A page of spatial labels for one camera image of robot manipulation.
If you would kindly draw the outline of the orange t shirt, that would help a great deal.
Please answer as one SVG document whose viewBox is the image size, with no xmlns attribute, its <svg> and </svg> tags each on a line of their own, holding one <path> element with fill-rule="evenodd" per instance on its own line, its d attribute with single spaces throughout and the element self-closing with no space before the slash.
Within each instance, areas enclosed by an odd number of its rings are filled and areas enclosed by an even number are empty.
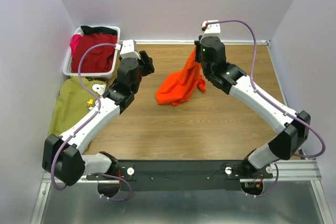
<svg viewBox="0 0 336 224">
<path fill-rule="evenodd" d="M 182 70 L 170 73 L 158 88 L 155 98 L 158 105 L 177 106 L 187 102 L 198 88 L 206 93 L 206 82 L 201 75 L 201 64 L 195 61 L 196 47 L 190 53 Z"/>
</svg>

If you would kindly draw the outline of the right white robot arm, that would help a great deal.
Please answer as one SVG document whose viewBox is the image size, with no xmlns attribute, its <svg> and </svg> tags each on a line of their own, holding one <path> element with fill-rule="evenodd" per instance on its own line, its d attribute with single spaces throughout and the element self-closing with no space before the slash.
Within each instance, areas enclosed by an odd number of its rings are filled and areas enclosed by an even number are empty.
<svg viewBox="0 0 336 224">
<path fill-rule="evenodd" d="M 225 45 L 217 36 L 199 36 L 195 60 L 205 78 L 216 88 L 245 103 L 264 119 L 276 133 L 268 143 L 251 151 L 241 162 L 245 176 L 253 176 L 277 160 L 289 160 L 308 137 L 310 115 L 290 110 L 258 85 L 250 83 L 247 73 L 226 60 Z"/>
</svg>

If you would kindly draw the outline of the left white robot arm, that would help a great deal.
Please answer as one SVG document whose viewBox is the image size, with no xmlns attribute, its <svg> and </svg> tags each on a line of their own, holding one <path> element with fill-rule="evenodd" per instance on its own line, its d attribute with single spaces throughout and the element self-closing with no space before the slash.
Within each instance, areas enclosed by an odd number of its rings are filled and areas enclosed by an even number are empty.
<svg viewBox="0 0 336 224">
<path fill-rule="evenodd" d="M 142 77 L 154 72 L 146 51 L 138 58 L 124 58 L 117 78 L 99 98 L 98 104 L 77 124 L 60 136 L 50 135 L 44 143 L 42 167 L 54 180 L 74 185 L 83 175 L 115 173 L 117 160 L 106 152 L 84 154 L 92 139 L 134 101 Z"/>
</svg>

